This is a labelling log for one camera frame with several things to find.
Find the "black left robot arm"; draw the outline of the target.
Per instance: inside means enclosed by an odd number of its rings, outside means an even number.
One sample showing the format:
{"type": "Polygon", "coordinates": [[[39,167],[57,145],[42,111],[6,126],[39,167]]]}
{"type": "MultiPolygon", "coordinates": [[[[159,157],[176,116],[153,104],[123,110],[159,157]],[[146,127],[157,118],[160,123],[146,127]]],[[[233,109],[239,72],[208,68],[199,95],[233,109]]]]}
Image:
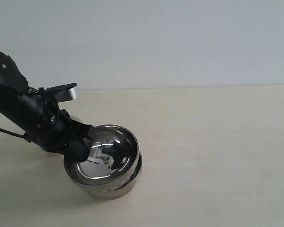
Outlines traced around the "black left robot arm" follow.
{"type": "Polygon", "coordinates": [[[76,83],[45,89],[29,86],[13,59],[0,52],[0,113],[20,127],[24,134],[0,128],[0,132],[22,138],[50,153],[87,160],[85,140],[94,139],[93,125],[73,120],[60,102],[76,98],[76,83]]]}

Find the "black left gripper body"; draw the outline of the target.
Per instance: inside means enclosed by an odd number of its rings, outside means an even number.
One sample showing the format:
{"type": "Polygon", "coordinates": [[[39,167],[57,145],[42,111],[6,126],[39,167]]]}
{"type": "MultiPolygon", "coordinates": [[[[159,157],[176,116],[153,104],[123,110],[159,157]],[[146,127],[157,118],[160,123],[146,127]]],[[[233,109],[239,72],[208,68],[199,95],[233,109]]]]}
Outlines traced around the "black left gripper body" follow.
{"type": "Polygon", "coordinates": [[[25,93],[25,137],[52,153],[88,154],[90,125],[73,120],[59,103],[66,89],[29,89],[25,93]]]}

